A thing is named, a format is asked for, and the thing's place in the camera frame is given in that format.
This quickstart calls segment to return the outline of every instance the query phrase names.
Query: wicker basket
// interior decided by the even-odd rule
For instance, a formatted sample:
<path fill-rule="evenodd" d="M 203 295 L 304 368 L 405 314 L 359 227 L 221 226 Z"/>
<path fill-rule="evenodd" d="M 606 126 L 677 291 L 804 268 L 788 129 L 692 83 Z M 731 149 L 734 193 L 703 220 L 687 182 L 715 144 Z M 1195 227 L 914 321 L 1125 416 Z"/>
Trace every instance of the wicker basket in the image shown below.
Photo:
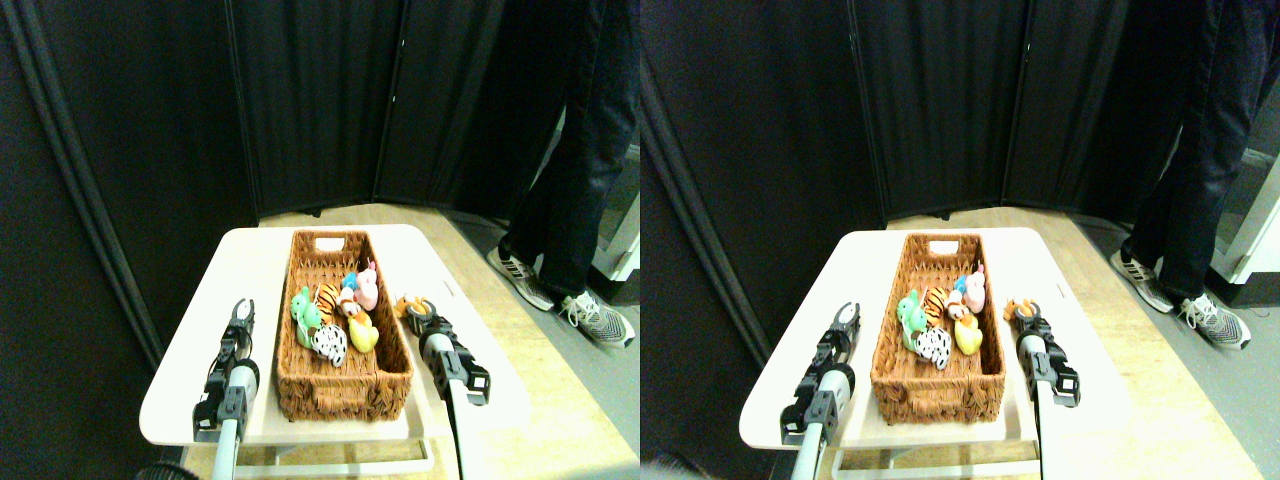
<path fill-rule="evenodd" d="M 951 255 L 934 253 L 931 242 L 959 242 Z M 884 321 L 881 324 L 876 356 L 872 360 L 872 388 L 881 415 L 893 424 L 936 424 L 942 421 L 993 421 L 1005 396 L 1005 353 L 997 333 L 1000 310 L 991 297 L 991 268 L 987 266 L 987 306 L 978 316 L 982 347 L 972 356 L 952 347 L 951 361 L 938 370 L 932 362 L 902 346 L 902 324 L 897 302 L 914 288 L 952 289 L 956 279 L 987 264 L 982 238 L 977 234 L 909 234 L 893 276 Z M 942 320 L 951 333 L 952 321 Z"/>
<path fill-rule="evenodd" d="M 342 238 L 337 251 L 316 248 L 317 238 Z M 369 312 L 378 328 L 378 344 L 369 353 L 347 348 L 347 360 L 334 367 L 328 360 L 298 344 L 297 324 L 289 315 L 289 301 L 302 287 L 311 292 L 321 284 L 338 284 L 348 273 L 378 260 L 365 232 L 298 230 L 289 251 L 289 273 L 284 280 L 280 328 L 275 335 L 275 387 L 280 410 L 292 420 L 396 420 L 404 408 L 410 379 L 413 376 L 408 348 L 392 314 L 390 296 L 378 269 L 378 307 Z M 344 332 L 347 319 L 333 321 Z"/>

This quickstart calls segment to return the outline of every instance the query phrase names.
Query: leg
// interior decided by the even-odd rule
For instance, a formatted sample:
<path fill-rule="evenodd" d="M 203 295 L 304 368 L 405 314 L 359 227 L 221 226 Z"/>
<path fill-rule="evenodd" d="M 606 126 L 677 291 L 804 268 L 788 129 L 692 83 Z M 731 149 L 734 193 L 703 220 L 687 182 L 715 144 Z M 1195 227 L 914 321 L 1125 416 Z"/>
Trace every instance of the leg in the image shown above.
<path fill-rule="evenodd" d="M 1268 87 L 1263 79 L 1275 10 L 1274 4 L 1225 0 L 1207 23 L 1210 54 L 1197 70 L 1206 88 L 1193 93 L 1181 147 L 1161 179 L 1169 180 L 1169 195 L 1160 282 L 1176 297 L 1203 293 L 1224 198 L 1239 173 L 1258 97 Z"/>
<path fill-rule="evenodd" d="M 595 255 L 596 234 L 604 211 L 604 197 L 622 169 L 631 134 L 635 132 L 637 104 L 639 49 L 632 33 L 635 5 L 627 1 L 596 1 L 590 22 L 598 33 L 582 64 L 588 70 L 581 90 L 571 95 L 564 131 L 553 170 L 554 184 L 548 189 L 548 236 L 539 274 L 543 287 L 556 297 L 576 297 L 586 289 L 586 273 Z"/>
<path fill-rule="evenodd" d="M 603 6 L 603 1 L 591 1 L 585 9 L 586 18 L 581 27 L 577 51 L 571 54 L 573 60 L 570 63 L 568 82 L 564 87 L 564 128 L 561 140 L 538 174 L 534 187 L 521 200 L 516 216 L 511 220 L 511 228 L 499 242 L 502 250 L 513 253 L 527 265 L 534 265 L 538 256 L 547 251 L 547 241 L 554 230 L 550 225 L 553 197 L 557 196 L 557 191 L 563 189 L 563 178 L 576 166 L 575 159 L 582 155 L 580 132 L 591 91 Z"/>

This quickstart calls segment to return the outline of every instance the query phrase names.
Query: stuffed animal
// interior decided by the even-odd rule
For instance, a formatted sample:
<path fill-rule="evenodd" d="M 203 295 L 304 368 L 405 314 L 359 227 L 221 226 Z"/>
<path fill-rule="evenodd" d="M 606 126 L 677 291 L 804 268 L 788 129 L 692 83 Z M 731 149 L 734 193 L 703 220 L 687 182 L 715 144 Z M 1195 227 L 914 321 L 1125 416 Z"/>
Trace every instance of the stuffed animal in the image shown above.
<path fill-rule="evenodd" d="M 378 306 L 378 266 L 374 261 L 369 261 L 369 268 L 365 271 L 356 274 L 356 301 L 360 306 L 365 307 L 365 311 L 374 311 Z"/>
<path fill-rule="evenodd" d="M 338 287 L 320 285 L 316 291 L 316 308 L 320 310 L 320 319 L 326 324 L 333 323 L 333 312 L 338 310 Z"/>
<path fill-rule="evenodd" d="M 924 289 L 924 315 L 929 319 L 929 326 L 940 326 L 942 324 L 942 310 L 947 305 L 947 291 L 945 288 L 925 288 Z"/>
<path fill-rule="evenodd" d="M 347 330 L 351 332 L 351 344 L 361 353 L 369 353 L 378 344 L 378 329 L 374 320 L 364 311 L 347 317 Z"/>
<path fill-rule="evenodd" d="M 352 271 L 352 273 L 347 274 L 347 276 L 342 278 L 342 288 L 343 289 L 351 288 L 352 291 L 355 291 L 357 285 L 358 284 L 356 283 L 356 273 L 355 271 Z"/>
<path fill-rule="evenodd" d="M 1021 312 L 1023 316 L 1039 315 L 1039 305 L 1032 298 L 1023 298 L 1021 296 L 1014 296 L 1009 298 L 1009 303 L 1005 305 L 1005 321 L 1014 321 L 1014 312 Z"/>
<path fill-rule="evenodd" d="M 408 310 L 413 308 L 420 315 L 429 315 L 431 312 L 431 303 L 426 301 L 426 297 L 413 297 L 410 298 L 407 294 L 401 297 L 399 302 L 396 303 L 396 315 L 399 317 L 407 317 Z"/>
<path fill-rule="evenodd" d="M 978 265 L 978 271 L 964 280 L 964 305 L 974 314 L 982 314 L 982 307 L 987 305 L 987 274 L 984 265 Z"/>
<path fill-rule="evenodd" d="M 929 326 L 929 320 L 920 308 L 920 293 L 911 291 L 897 302 L 899 321 L 902 323 L 902 346 L 915 352 L 916 337 Z"/>
<path fill-rule="evenodd" d="M 960 353 L 974 355 L 982 346 L 982 330 L 978 329 L 978 317 L 973 316 L 964 303 L 947 303 L 947 316 L 955 320 L 956 347 Z"/>
<path fill-rule="evenodd" d="M 338 325 L 325 325 L 316 332 L 312 349 L 333 366 L 342 366 L 347 361 L 347 334 Z"/>
<path fill-rule="evenodd" d="M 293 320 L 298 323 L 298 343 L 306 348 L 312 348 L 312 337 L 316 329 L 324 324 L 324 320 L 320 317 L 320 310 L 311 302 L 310 293 L 310 288 L 302 287 L 302 292 L 298 292 L 289 301 L 289 312 L 293 315 Z"/>
<path fill-rule="evenodd" d="M 352 316 L 362 314 L 365 310 L 361 308 L 360 303 L 356 303 L 355 300 L 348 298 L 338 301 L 338 311 L 342 312 L 342 316 L 351 319 Z"/>
<path fill-rule="evenodd" d="M 915 353 L 933 362 L 938 370 L 946 369 L 951 361 L 951 334 L 941 328 L 931 328 L 915 339 Z"/>

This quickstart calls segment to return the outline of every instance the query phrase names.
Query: person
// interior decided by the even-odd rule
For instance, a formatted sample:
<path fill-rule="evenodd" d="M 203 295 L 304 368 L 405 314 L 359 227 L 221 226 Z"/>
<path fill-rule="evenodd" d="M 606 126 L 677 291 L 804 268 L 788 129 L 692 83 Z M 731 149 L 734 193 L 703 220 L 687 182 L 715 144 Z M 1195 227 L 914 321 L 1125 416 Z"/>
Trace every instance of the person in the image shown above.
<path fill-rule="evenodd" d="M 636 125 L 640 56 L 634 1 L 591 0 L 573 61 L 559 143 L 521 201 L 511 229 L 486 256 L 521 297 L 556 305 L 593 340 L 625 348 L 631 324 L 586 291 L 604 198 L 622 170 Z M 540 271 L 532 265 L 543 257 Z"/>
<path fill-rule="evenodd" d="M 1178 150 L 1111 264 L 1152 308 L 1176 307 L 1176 316 L 1213 344 L 1243 349 L 1248 325 L 1204 293 L 1204 274 L 1253 116 L 1280 72 L 1277 6 L 1274 0 L 1204 5 L 1203 50 L 1192 69 Z"/>

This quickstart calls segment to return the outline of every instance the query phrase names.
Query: gray floor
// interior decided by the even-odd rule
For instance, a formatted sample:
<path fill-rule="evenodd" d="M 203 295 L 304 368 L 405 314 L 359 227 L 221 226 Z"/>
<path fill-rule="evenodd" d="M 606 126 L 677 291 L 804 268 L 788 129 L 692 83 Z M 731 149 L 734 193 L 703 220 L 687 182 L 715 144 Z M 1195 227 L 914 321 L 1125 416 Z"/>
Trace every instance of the gray floor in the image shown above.
<path fill-rule="evenodd" d="M 462 237 L 471 242 L 481 255 L 488 253 L 498 244 L 498 239 L 506 233 L 502 227 L 474 215 L 440 211 L 462 233 Z M 520 298 L 515 287 L 507 284 L 511 294 Z M 599 347 L 586 338 L 568 321 L 558 317 L 553 312 L 544 312 L 534 308 L 527 302 L 525 306 L 529 316 L 543 329 L 543 334 L 550 339 L 564 361 L 577 374 L 579 380 L 586 385 L 588 392 L 604 410 L 613 426 L 618 429 L 622 438 L 627 440 L 631 449 L 640 454 L 640 307 L 616 307 L 631 321 L 636 330 L 636 339 L 626 349 Z"/>
<path fill-rule="evenodd" d="M 1110 256 L 1128 237 L 1124 229 L 1105 220 L 1076 215 L 1071 219 L 1103 256 Z M 1280 375 L 1276 375 L 1280 307 L 1234 310 L 1253 335 L 1243 352 L 1235 352 L 1211 347 L 1171 314 L 1152 310 L 1133 289 L 1129 294 L 1187 365 L 1262 476 L 1280 479 Z"/>

